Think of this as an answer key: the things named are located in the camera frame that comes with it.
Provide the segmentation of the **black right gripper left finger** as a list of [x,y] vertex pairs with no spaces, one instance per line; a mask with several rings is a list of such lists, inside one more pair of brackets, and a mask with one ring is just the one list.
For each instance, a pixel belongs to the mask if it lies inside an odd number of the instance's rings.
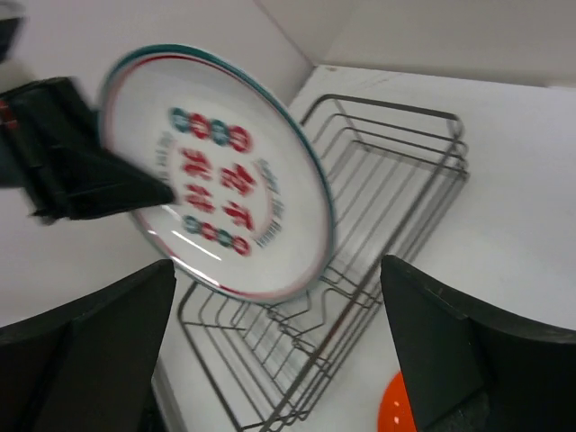
[[176,290],[159,260],[1,329],[3,431],[164,431],[152,375]]

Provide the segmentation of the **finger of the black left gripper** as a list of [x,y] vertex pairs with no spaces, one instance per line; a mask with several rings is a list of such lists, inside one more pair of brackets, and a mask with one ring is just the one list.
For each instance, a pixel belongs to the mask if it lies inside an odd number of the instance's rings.
[[1,186],[23,189],[44,223],[99,219],[175,199],[168,185],[101,147],[96,112],[70,77],[1,93]]

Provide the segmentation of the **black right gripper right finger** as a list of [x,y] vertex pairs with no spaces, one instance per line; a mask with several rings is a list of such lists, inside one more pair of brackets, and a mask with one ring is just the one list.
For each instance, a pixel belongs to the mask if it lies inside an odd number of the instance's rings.
[[460,292],[396,256],[381,286],[418,431],[573,431],[575,332]]

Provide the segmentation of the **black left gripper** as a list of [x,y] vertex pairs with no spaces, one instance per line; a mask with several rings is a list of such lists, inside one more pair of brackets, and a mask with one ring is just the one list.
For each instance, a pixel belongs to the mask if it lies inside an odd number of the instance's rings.
[[19,1],[0,1],[0,62],[5,63],[18,41],[27,13]]

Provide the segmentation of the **white plate with red characters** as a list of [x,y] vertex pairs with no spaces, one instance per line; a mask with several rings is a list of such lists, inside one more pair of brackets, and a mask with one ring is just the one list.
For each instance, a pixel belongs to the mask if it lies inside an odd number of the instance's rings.
[[242,69],[181,44],[135,49],[103,81],[101,145],[173,192],[132,213],[196,282],[277,303],[311,289],[336,245],[327,175],[299,123]]

